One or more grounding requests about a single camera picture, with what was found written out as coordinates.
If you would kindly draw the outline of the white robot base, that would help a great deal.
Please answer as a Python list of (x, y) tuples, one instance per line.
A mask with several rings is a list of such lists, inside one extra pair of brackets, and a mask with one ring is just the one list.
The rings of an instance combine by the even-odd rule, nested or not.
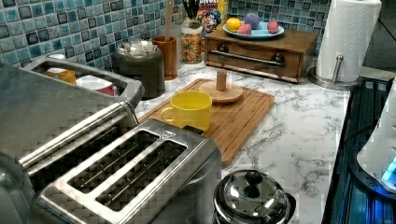
[(365, 78), (356, 91), (351, 171), (372, 193), (395, 200), (395, 80)]

